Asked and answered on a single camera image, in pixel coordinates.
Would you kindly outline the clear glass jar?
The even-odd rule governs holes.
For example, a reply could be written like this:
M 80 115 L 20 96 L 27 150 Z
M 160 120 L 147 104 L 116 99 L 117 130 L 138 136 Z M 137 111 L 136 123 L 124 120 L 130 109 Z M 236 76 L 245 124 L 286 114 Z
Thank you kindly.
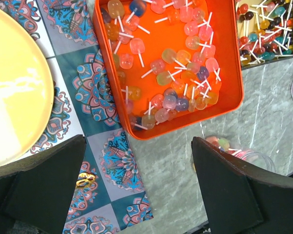
M 228 136 L 209 135 L 205 136 L 204 140 L 211 143 L 223 152 L 233 155 L 267 171 L 273 173 L 276 172 L 274 162 L 269 156 L 260 153 L 257 150 L 244 147 L 240 143 L 230 139 Z

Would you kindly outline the orange candy box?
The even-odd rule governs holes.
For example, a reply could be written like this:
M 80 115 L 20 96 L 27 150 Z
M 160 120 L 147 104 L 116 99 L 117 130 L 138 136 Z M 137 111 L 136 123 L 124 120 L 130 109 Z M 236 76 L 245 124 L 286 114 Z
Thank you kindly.
M 243 100 L 232 0 L 98 0 L 93 23 L 124 129 L 138 140 Z

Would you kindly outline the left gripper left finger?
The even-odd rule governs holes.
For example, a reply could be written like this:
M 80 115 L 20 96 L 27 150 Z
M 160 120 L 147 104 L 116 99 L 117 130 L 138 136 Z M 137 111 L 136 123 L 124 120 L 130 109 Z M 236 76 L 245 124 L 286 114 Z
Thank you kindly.
M 48 234 L 62 233 L 85 149 L 85 137 L 76 135 L 0 166 L 0 234 L 16 221 Z

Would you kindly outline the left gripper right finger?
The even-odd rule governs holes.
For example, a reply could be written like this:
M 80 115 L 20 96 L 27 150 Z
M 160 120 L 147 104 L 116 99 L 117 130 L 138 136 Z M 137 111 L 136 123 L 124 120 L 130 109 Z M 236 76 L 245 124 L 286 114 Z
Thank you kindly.
M 191 148 L 213 234 L 293 234 L 293 173 L 262 169 L 200 137 Z

